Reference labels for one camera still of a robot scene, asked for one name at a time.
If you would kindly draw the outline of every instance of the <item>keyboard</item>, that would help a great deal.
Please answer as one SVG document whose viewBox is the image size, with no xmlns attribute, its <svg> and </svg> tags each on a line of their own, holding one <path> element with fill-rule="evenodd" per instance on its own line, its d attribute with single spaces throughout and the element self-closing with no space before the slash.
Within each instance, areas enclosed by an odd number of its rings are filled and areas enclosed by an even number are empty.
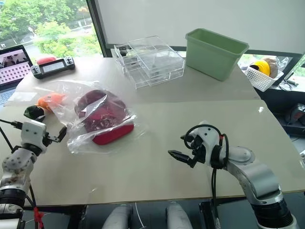
<svg viewBox="0 0 305 229">
<path fill-rule="evenodd" d="M 15 90 L 0 93 L 0 104 L 4 104 L 14 93 Z"/>
</svg>

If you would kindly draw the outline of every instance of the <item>clear plastic bag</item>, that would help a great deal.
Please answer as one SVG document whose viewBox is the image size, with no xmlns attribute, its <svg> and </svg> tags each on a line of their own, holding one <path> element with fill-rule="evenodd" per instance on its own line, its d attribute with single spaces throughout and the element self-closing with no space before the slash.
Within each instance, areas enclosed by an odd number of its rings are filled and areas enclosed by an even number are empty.
<svg viewBox="0 0 305 229">
<path fill-rule="evenodd" d="M 35 89 L 67 126 L 72 153 L 108 154 L 145 132 L 136 114 L 116 95 L 100 89 L 99 82 L 58 80 Z M 54 94 L 62 99 L 54 99 Z"/>
</svg>

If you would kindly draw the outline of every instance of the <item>dark green object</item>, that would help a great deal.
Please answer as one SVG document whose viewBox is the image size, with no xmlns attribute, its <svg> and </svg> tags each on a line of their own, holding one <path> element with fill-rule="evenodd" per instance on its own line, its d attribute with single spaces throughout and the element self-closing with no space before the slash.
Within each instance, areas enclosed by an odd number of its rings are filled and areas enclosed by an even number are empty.
<svg viewBox="0 0 305 229">
<path fill-rule="evenodd" d="M 186 34 L 186 65 L 217 80 L 227 79 L 249 45 L 206 29 Z"/>
<path fill-rule="evenodd" d="M 38 122 L 42 122 L 45 118 L 44 110 L 39 106 L 29 106 L 24 111 L 24 116 Z"/>
</svg>

